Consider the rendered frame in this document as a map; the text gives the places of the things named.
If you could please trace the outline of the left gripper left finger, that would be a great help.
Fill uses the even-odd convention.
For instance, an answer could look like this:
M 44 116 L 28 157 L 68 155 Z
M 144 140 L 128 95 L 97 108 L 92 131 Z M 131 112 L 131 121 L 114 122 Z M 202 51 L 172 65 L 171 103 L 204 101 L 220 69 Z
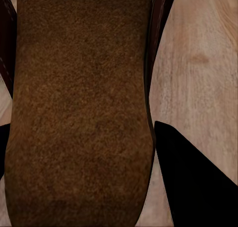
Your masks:
M 5 151 L 10 133 L 10 124 L 0 126 L 0 179 L 4 175 Z

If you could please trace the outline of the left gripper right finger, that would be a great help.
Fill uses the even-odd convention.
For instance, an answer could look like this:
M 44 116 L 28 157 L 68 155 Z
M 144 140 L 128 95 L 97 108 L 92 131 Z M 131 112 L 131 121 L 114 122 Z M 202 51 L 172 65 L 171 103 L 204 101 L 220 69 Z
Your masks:
M 238 227 L 238 186 L 174 127 L 154 130 L 174 226 Z

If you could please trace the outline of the sandal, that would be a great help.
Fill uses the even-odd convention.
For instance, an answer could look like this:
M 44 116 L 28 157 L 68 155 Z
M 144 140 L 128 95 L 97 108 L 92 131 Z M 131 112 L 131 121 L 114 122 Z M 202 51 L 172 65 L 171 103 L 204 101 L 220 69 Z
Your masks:
M 12 227 L 135 227 L 156 135 L 149 93 L 174 0 L 0 0 L 12 97 Z

